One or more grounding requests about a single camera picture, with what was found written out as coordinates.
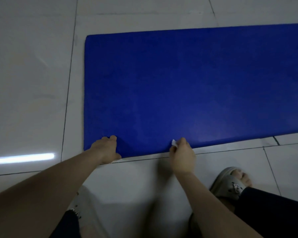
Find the yoga mat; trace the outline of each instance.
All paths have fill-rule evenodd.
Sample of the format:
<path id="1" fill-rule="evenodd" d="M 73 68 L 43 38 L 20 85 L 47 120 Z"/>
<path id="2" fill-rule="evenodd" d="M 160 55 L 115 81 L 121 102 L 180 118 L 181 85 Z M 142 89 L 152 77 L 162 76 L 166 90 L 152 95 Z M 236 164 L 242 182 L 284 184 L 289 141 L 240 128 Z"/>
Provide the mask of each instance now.
<path id="1" fill-rule="evenodd" d="M 298 24 L 87 36 L 84 149 L 123 157 L 298 132 Z"/>

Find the gray slipper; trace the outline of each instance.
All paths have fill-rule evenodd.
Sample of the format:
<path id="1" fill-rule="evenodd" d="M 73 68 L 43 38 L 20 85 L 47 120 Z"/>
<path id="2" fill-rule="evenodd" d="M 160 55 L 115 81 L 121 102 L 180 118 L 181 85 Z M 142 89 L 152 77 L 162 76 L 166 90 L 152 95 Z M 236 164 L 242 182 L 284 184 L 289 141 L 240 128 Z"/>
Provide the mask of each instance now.
<path id="1" fill-rule="evenodd" d="M 242 191 L 246 188 L 246 186 L 237 179 L 232 176 L 231 173 L 233 170 L 240 169 L 238 167 L 228 167 L 224 169 L 214 181 L 210 191 L 216 197 L 225 197 L 231 200 L 238 200 Z"/>

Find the white tissue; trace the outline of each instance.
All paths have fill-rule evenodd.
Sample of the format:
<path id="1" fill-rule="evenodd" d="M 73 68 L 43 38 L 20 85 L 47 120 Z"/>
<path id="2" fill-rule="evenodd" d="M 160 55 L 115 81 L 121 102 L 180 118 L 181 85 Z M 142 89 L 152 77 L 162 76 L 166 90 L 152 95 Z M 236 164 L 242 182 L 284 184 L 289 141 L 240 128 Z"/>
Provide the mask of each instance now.
<path id="1" fill-rule="evenodd" d="M 171 144 L 172 144 L 172 146 L 178 147 L 178 144 L 174 139 L 172 140 Z"/>

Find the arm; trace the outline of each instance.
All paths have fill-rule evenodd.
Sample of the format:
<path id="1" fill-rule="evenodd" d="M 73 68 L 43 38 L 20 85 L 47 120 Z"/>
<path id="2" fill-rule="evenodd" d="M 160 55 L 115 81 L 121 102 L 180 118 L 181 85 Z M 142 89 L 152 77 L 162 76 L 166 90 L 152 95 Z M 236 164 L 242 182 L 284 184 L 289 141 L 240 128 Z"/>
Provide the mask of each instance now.
<path id="1" fill-rule="evenodd" d="M 195 153 L 185 138 L 170 148 L 171 166 L 205 238 L 261 236 L 229 211 L 194 175 Z"/>
<path id="2" fill-rule="evenodd" d="M 102 163 L 120 159 L 116 136 L 0 193 L 0 237 L 49 237 L 77 190 Z"/>

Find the forearm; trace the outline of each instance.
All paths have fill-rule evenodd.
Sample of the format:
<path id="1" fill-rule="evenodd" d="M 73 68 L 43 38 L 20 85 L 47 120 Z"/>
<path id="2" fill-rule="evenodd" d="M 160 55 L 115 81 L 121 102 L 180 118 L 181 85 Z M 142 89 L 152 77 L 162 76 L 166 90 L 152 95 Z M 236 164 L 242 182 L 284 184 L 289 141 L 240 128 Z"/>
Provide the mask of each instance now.
<path id="1" fill-rule="evenodd" d="M 198 221 L 203 237 L 261 237 L 230 212 L 193 173 L 176 174 Z"/>
<path id="2" fill-rule="evenodd" d="M 99 163 L 88 150 L 0 193 L 0 237 L 48 237 Z"/>

